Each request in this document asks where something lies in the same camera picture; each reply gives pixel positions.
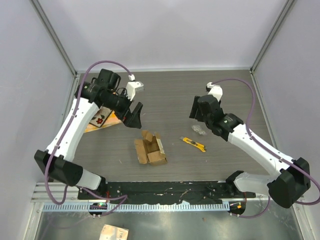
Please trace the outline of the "yellow utility knife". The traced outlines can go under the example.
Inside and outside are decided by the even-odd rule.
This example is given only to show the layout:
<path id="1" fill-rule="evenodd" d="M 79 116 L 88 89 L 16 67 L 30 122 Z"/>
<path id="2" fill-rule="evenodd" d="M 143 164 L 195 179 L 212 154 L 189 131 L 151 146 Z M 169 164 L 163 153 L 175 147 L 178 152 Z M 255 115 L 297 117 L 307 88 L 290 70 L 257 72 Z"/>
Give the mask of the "yellow utility knife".
<path id="1" fill-rule="evenodd" d="M 199 150 L 200 150 L 201 152 L 203 152 L 203 153 L 205 153 L 205 152 L 207 151 L 206 147 L 205 147 L 203 144 L 198 143 L 198 142 L 196 142 L 196 141 L 194 141 L 194 140 L 191 140 L 191 139 L 188 138 L 188 137 L 183 137 L 183 136 L 182 136 L 182 137 L 180 137 L 179 139 L 182 140 L 183 142 L 185 142 L 185 143 L 193 146 L 193 147 L 196 147 L 197 149 L 199 149 Z"/>

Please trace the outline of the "brown cardboard express box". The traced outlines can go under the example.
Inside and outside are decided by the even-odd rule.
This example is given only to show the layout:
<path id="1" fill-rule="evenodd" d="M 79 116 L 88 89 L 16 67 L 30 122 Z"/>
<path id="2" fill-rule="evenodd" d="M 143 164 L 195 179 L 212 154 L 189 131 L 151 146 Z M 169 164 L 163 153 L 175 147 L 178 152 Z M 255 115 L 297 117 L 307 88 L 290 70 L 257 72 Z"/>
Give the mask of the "brown cardboard express box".
<path id="1" fill-rule="evenodd" d="M 142 130 L 142 138 L 134 140 L 138 162 L 141 165 L 161 166 L 168 163 L 159 133 Z"/>

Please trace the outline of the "clear box contents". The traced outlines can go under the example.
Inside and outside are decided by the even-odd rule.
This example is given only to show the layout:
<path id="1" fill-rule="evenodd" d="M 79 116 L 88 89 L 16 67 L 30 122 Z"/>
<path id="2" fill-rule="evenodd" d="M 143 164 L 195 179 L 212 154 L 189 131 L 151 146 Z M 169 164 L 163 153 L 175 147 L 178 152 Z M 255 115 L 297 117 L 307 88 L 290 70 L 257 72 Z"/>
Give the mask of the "clear box contents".
<path id="1" fill-rule="evenodd" d="M 207 134 L 200 125 L 192 125 L 191 128 L 194 132 L 198 133 L 201 136 L 205 136 Z"/>

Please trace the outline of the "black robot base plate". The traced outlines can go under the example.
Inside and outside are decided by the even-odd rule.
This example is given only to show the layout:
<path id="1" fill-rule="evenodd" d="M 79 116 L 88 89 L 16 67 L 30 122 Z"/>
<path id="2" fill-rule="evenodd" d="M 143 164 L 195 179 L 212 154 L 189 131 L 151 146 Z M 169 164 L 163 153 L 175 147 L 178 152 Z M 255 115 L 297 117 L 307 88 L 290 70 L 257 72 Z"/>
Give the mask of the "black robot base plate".
<path id="1" fill-rule="evenodd" d="M 106 184 L 102 197 L 127 195 L 125 204 L 173 205 L 183 201 L 191 205 L 220 204 L 223 199 L 253 199 L 253 192 L 240 192 L 219 181 L 113 181 Z"/>

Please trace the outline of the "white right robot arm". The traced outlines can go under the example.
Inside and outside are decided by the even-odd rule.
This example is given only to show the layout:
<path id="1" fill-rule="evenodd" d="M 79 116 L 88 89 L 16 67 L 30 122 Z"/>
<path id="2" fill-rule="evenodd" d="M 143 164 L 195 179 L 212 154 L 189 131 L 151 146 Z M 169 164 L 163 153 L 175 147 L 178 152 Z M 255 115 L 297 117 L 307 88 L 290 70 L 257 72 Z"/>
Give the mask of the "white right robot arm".
<path id="1" fill-rule="evenodd" d="M 290 208 L 311 187 L 307 177 L 309 163 L 302 157 L 292 157 L 279 152 L 255 133 L 247 130 L 246 124 L 232 113 L 224 113 L 213 95 L 195 96 L 189 117 L 205 123 L 207 128 L 226 142 L 240 148 L 266 171 L 267 175 L 233 173 L 226 184 L 226 193 L 233 198 L 243 192 L 252 192 L 271 197 L 279 206 Z"/>

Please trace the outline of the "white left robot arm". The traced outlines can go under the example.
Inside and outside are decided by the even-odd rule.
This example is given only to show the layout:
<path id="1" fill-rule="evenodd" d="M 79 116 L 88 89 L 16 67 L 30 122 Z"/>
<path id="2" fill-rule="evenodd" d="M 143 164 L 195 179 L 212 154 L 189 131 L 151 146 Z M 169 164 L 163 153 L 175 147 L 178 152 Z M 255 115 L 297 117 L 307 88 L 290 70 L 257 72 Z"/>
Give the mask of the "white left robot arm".
<path id="1" fill-rule="evenodd" d="M 89 194 L 97 200 L 106 195 L 106 179 L 75 164 L 73 160 L 87 125 L 101 107 L 113 111 L 128 128 L 142 127 L 140 114 L 143 104 L 138 102 L 134 110 L 130 106 L 136 93 L 144 90 L 144 84 L 129 75 L 126 87 L 118 93 L 120 81 L 117 73 L 102 69 L 95 80 L 85 81 L 77 88 L 71 110 L 59 132 L 46 150 L 37 150 L 34 155 L 46 177 L 66 186 L 88 189 Z"/>

